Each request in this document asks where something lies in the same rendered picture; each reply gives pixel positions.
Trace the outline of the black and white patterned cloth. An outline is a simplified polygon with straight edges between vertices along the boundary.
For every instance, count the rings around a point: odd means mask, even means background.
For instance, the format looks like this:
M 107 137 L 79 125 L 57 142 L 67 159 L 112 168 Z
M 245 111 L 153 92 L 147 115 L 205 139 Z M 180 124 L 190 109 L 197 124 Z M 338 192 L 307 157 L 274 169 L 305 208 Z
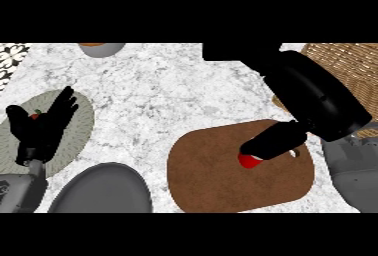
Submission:
M 25 59 L 30 43 L 0 43 L 0 91 L 8 84 L 11 74 Z

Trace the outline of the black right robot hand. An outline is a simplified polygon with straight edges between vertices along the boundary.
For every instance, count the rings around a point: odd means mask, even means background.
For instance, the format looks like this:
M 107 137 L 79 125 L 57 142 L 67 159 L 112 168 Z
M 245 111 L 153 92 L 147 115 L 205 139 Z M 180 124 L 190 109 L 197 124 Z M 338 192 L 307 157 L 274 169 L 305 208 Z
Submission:
M 262 76 L 293 119 L 273 124 L 239 148 L 243 155 L 270 160 L 298 147 L 314 134 L 332 142 L 371 120 L 349 90 L 326 69 L 277 43 L 205 43 L 206 61 L 239 61 Z

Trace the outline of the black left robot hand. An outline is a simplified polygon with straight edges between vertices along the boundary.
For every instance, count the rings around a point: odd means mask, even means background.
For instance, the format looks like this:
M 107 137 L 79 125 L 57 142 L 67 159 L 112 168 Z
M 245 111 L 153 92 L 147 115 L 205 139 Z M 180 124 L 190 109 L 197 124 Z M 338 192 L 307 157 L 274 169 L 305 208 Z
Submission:
M 16 164 L 26 166 L 32 160 L 47 163 L 56 153 L 64 128 L 78 109 L 73 89 L 66 86 L 45 113 L 36 118 L 17 105 L 5 107 L 10 132 L 19 140 Z

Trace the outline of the red can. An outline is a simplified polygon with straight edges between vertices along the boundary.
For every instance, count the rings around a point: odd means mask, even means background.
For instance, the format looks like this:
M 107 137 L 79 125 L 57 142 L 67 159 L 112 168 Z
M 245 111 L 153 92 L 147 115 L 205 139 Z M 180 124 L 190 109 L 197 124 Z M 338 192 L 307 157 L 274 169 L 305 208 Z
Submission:
M 253 168 L 262 162 L 262 159 L 247 154 L 239 154 L 237 160 L 240 166 L 246 169 Z

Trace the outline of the grey bowl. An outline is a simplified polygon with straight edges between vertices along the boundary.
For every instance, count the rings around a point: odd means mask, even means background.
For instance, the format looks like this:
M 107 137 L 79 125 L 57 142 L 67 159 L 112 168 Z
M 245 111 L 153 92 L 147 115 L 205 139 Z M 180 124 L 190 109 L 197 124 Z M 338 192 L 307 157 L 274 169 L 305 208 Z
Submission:
M 79 49 L 87 56 L 92 58 L 104 58 L 115 55 L 123 46 L 123 43 L 104 43 L 104 45 L 95 47 L 79 46 Z

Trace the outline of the grey-green oval placemat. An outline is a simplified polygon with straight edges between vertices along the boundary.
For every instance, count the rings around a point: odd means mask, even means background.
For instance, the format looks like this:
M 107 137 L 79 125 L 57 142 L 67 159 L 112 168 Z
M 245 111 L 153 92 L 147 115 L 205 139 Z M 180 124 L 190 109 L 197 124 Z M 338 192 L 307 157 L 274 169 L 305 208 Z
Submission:
M 48 110 L 54 98 L 60 91 L 53 90 L 33 96 L 27 101 L 20 104 L 20 107 L 27 111 L 29 114 L 38 109 L 42 112 Z M 45 164 L 45 176 L 51 177 L 76 158 L 87 141 L 91 136 L 91 130 L 94 125 L 94 110 L 87 97 L 73 92 L 76 98 L 75 103 L 78 109 L 73 113 L 70 122 L 66 126 L 60 144 L 56 150 L 53 159 Z M 14 173 L 26 174 L 27 168 L 14 163 L 17 155 L 19 141 L 10 133 L 8 119 L 7 117 L 0 118 L 0 174 Z

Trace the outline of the brown wooden cutting board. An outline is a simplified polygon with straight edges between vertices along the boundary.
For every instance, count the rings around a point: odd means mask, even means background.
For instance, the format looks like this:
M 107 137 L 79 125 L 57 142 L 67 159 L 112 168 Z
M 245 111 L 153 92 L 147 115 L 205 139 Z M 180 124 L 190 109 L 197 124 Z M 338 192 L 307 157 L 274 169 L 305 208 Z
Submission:
M 281 154 L 247 169 L 239 147 L 274 122 L 268 119 L 187 132 L 166 160 L 171 197 L 185 212 L 240 212 L 299 199 L 309 191 L 314 166 L 308 150 Z

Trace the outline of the brown wicker basket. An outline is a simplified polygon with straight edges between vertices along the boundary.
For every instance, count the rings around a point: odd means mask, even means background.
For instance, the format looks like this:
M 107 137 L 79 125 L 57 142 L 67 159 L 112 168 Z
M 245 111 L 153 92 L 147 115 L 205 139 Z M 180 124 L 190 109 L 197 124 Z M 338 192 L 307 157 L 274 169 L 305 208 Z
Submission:
M 278 53 L 278 106 L 324 141 L 378 122 L 378 43 L 307 43 Z

